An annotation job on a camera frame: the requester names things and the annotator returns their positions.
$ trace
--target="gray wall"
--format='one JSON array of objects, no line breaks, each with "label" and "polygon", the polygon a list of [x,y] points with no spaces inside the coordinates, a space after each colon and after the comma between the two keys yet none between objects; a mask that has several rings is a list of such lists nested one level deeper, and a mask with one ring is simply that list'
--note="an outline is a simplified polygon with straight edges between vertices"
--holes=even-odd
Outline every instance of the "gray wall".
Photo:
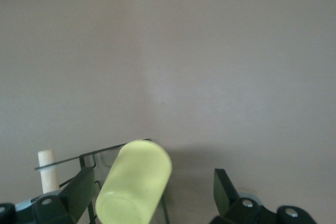
[{"label": "gray wall", "polygon": [[213,169],[333,223],[336,0],[0,0],[0,201],[57,159],[150,137],[172,223],[217,213]]}]

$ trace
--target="silver screw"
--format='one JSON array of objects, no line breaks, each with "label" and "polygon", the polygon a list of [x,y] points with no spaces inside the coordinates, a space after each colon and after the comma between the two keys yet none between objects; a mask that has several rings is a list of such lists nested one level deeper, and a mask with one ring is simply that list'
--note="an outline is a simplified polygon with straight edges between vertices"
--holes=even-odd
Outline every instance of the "silver screw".
[{"label": "silver screw", "polygon": [[292,208],[286,208],[285,212],[286,212],[286,214],[288,214],[289,216],[292,216],[293,218],[296,218],[296,217],[299,216],[298,212],[296,212]]},{"label": "silver screw", "polygon": [[252,203],[252,201],[250,201],[249,199],[244,199],[244,200],[243,200],[243,205],[244,205],[245,207],[253,207],[253,203]]},{"label": "silver screw", "polygon": [[48,199],[43,200],[43,201],[41,202],[41,204],[42,204],[42,205],[47,205],[47,204],[49,204],[49,203],[51,203],[51,202],[52,202],[52,199],[48,198]]}]

